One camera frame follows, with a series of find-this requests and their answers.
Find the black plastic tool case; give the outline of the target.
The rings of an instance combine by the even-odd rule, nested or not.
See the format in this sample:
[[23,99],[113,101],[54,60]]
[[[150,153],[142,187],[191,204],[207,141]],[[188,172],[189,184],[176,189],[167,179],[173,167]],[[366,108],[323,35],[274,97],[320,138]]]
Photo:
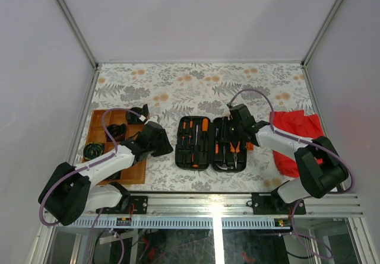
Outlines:
[[[253,149],[251,144],[243,142],[242,140],[236,140],[235,136],[229,133],[229,117],[217,117],[214,120],[210,120],[209,118],[209,126],[208,126],[208,147],[207,152],[203,153],[201,151],[201,128],[202,128],[202,120],[203,118],[207,118],[204,116],[184,116],[179,121],[178,131],[177,131],[177,143],[175,146],[175,164],[184,170],[198,170],[203,171],[208,167],[212,167],[213,170],[218,172],[227,172],[227,173],[238,173],[244,171],[247,166],[248,160],[248,151]],[[193,120],[193,135],[191,139],[191,147],[188,148],[188,135],[189,135],[189,121]],[[185,135],[185,143],[182,148],[181,142],[181,131],[182,124],[186,122],[186,135]],[[192,152],[195,144],[195,128],[196,125],[199,124],[199,132],[198,132],[198,158],[199,158],[199,166],[198,168],[192,167]],[[237,143],[240,141],[240,153],[238,154],[237,160],[237,169],[221,171],[217,170],[214,165],[214,155],[215,155],[215,137],[216,137],[216,128],[219,128],[220,136],[219,136],[219,155],[221,155],[223,145],[226,146],[226,160],[229,166],[234,167],[233,162],[233,154],[230,152],[230,143]]]

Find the orange utility knife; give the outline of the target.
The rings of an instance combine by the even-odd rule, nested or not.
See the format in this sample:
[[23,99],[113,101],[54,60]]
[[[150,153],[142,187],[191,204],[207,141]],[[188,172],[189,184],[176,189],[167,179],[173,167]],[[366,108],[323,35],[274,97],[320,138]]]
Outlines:
[[214,155],[214,161],[217,163],[219,162],[219,128],[216,128],[216,137],[215,137],[215,155]]

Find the claw hammer black handle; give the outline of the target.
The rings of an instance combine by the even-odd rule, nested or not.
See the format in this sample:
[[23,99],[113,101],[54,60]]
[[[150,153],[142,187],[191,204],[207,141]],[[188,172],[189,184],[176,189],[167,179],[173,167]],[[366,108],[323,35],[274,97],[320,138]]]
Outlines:
[[228,170],[233,170],[234,167],[233,166],[229,166],[227,164],[227,160],[226,160],[226,146],[223,145],[223,149],[222,149],[222,152],[221,152],[221,155],[217,155],[214,159],[214,165],[216,167],[217,170],[221,170],[221,171],[228,171]]

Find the small precision screwdriver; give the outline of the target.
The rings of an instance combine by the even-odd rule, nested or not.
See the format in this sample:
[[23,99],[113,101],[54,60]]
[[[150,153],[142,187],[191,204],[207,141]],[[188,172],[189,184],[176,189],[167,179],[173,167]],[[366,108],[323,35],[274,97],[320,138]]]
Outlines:
[[182,146],[182,148],[184,147],[184,143],[185,143],[185,135],[186,135],[186,122],[183,122],[182,131],[181,131],[181,138],[182,138],[181,146]]
[[189,135],[188,135],[188,148],[191,147],[191,139],[192,139],[192,135],[193,135],[193,120],[190,120],[189,121]]

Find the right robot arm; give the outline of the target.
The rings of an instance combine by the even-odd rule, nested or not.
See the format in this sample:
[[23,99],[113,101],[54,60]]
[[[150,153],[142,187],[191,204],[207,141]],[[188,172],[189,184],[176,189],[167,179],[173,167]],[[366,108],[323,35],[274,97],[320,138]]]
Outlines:
[[256,147],[279,152],[297,165],[299,177],[272,191],[270,204],[275,212],[286,212],[299,199],[310,196],[320,199],[349,178],[348,165],[327,137],[304,138],[268,122],[257,122],[244,104],[230,106],[229,110],[233,125],[230,131],[234,136]]

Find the large orange screwdriver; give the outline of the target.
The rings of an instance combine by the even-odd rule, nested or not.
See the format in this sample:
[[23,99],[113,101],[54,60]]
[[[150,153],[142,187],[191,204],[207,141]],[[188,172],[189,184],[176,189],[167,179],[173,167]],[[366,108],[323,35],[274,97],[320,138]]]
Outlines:
[[201,128],[201,151],[203,153],[207,152],[208,147],[208,126],[209,126],[209,119],[203,118],[202,120],[202,128]]

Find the orange long-nose pliers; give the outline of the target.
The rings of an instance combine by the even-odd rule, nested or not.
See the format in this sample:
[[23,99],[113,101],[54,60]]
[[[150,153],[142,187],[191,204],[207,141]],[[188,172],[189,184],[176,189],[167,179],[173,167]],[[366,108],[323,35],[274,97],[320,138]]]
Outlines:
[[233,154],[234,168],[237,169],[238,165],[238,154],[240,153],[240,141],[237,143],[230,143],[230,152]]

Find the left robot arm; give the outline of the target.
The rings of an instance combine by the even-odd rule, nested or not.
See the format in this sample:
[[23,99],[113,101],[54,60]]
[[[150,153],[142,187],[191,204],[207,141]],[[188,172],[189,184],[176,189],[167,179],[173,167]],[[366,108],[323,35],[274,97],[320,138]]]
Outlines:
[[146,160],[149,155],[159,157],[172,151],[166,130],[158,123],[148,121],[135,138],[120,142],[115,149],[97,158],[77,166],[61,163],[38,198],[41,223],[49,225],[44,219],[44,211],[64,226],[87,212],[126,212],[130,206],[128,190],[117,181],[107,185],[99,183]]

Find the black orange handle screwdriver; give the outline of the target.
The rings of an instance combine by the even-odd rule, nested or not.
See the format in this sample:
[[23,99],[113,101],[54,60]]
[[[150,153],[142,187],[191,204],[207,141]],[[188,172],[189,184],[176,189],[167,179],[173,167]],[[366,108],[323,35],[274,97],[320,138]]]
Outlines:
[[196,125],[195,128],[195,144],[193,147],[193,152],[192,152],[192,167],[193,168],[198,168],[199,166],[199,158],[198,158],[198,132],[199,132],[199,124]]

